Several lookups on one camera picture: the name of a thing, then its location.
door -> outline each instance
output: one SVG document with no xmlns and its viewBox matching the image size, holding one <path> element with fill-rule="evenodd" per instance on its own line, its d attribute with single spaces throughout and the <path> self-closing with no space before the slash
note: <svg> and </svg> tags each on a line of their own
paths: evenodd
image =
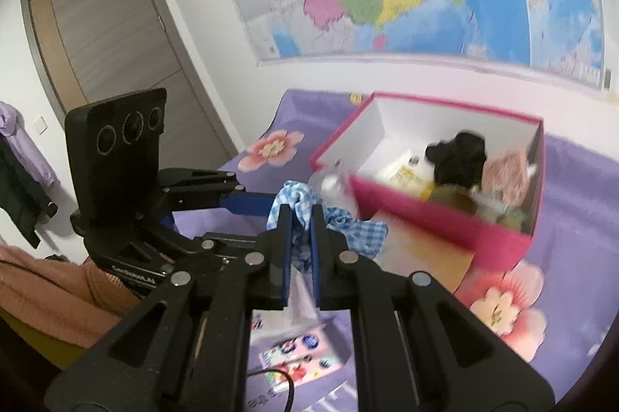
<svg viewBox="0 0 619 412">
<path fill-rule="evenodd" d="M 32 36 L 63 114 L 126 92 L 165 87 L 160 167 L 216 169 L 234 147 L 188 57 L 177 54 L 182 42 L 160 9 L 154 0 L 28 0 Z"/>
</svg>

pink fuzzy cloth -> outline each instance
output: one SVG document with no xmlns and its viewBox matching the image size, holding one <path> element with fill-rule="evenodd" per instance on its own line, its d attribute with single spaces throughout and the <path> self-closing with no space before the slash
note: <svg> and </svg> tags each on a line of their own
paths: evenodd
<svg viewBox="0 0 619 412">
<path fill-rule="evenodd" d="M 0 245 L 0 307 L 51 337 L 91 347 L 138 303 L 92 262 L 41 260 Z"/>
</svg>

white wall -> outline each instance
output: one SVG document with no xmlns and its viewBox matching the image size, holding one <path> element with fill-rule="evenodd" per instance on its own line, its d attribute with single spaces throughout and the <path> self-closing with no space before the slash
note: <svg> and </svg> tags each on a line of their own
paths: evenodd
<svg viewBox="0 0 619 412">
<path fill-rule="evenodd" d="M 257 67 L 243 25 L 230 0 L 177 0 L 231 119 L 245 143 L 270 124 L 279 99 L 291 87 L 334 91 L 427 94 L 473 101 L 544 116 L 547 131 L 619 159 L 619 109 L 608 96 L 497 76 L 490 65 L 462 69 L 464 62 L 411 64 L 367 62 L 278 62 Z M 499 67 L 504 74 L 513 68 Z M 526 70 L 530 79 L 539 73 Z"/>
<path fill-rule="evenodd" d="M 73 260 L 85 257 L 81 239 L 70 233 L 68 215 L 75 208 L 64 133 L 39 82 L 24 31 L 21 0 L 0 0 L 0 100 L 18 108 L 30 135 L 56 169 L 68 193 L 61 211 L 46 228 L 43 256 L 57 247 Z M 262 134 L 277 104 L 291 87 L 371 92 L 375 89 L 442 96 L 521 110 L 544 116 L 547 131 L 567 137 L 619 160 L 619 110 L 607 96 L 591 97 L 534 81 L 506 76 L 515 69 L 463 68 L 417 58 L 398 62 L 281 62 L 256 65 L 256 59 L 231 0 L 167 0 L 177 28 L 222 121 L 237 147 Z M 527 70 L 530 79 L 539 74 Z M 41 136 L 33 122 L 44 116 Z M 0 235 L 32 250 L 0 211 Z"/>
<path fill-rule="evenodd" d="M 175 0 L 167 2 L 218 113 L 230 124 L 230 118 L 216 91 L 212 84 L 208 85 L 210 78 L 202 60 L 196 55 L 197 49 L 192 45 Z M 87 253 L 82 239 L 71 231 L 69 224 L 69 215 L 77 208 L 77 204 L 70 177 L 64 131 L 52 111 L 30 54 L 21 0 L 0 0 L 0 101 L 10 103 L 21 112 L 27 132 L 54 167 L 61 182 L 61 186 L 50 193 L 59 205 L 59 212 L 48 225 L 42 227 L 40 234 L 43 239 L 38 250 L 30 247 L 4 211 L 0 211 L 0 236 L 8 244 L 22 247 L 35 256 L 47 256 L 53 251 L 60 251 L 71 260 L 81 262 Z M 39 116 L 43 116 L 48 124 L 47 131 L 40 136 L 33 127 Z M 240 137 L 232 126 L 229 132 L 236 145 L 243 148 Z"/>
</svg>

yellow-green fabric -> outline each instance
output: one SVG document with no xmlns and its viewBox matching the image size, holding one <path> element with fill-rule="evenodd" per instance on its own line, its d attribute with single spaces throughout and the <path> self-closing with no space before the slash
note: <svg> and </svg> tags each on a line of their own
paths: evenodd
<svg viewBox="0 0 619 412">
<path fill-rule="evenodd" d="M 11 316 L 3 309 L 0 309 L 0 317 L 24 339 L 30 347 L 35 349 L 42 357 L 61 370 L 68 368 L 86 351 L 86 349 L 82 347 L 58 340 L 32 328 L 23 321 Z"/>
</svg>

pink box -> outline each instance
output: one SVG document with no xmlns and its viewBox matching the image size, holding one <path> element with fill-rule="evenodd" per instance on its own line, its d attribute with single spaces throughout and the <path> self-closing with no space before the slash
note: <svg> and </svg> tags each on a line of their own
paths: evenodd
<svg viewBox="0 0 619 412">
<path fill-rule="evenodd" d="M 376 180 L 378 169 L 403 147 L 451 140 L 461 130 L 485 137 L 488 157 L 527 148 L 538 167 L 522 206 L 530 224 L 519 233 L 474 215 L 424 202 Z M 312 169 L 336 165 L 352 173 L 361 217 L 386 209 L 434 234 L 475 252 L 474 264 L 507 271 L 531 245 L 544 186 L 544 121 L 535 116 L 419 96 L 373 93 L 310 159 Z"/>
</svg>

